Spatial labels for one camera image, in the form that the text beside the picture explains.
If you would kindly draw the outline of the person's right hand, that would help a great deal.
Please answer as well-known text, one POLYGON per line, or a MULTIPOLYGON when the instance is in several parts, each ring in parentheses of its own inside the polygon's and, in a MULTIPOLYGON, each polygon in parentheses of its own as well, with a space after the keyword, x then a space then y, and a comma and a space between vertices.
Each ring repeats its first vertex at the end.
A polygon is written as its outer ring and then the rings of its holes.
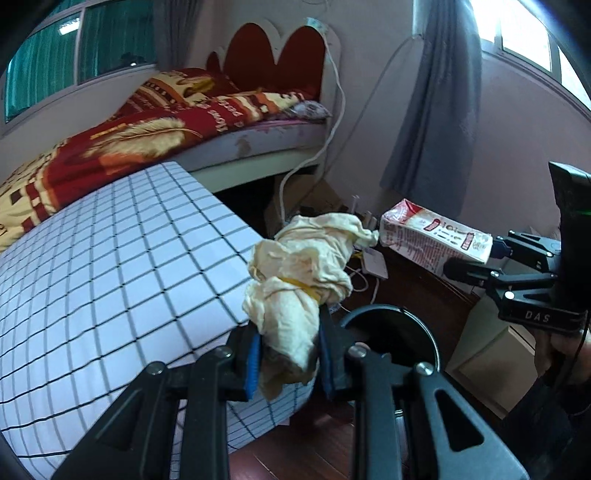
POLYGON ((571 378, 575 382, 590 379, 590 331, 585 334, 583 344, 579 337, 564 337, 557 333, 534 331, 536 340, 534 364, 537 375, 542 377, 559 354, 576 359, 571 378))

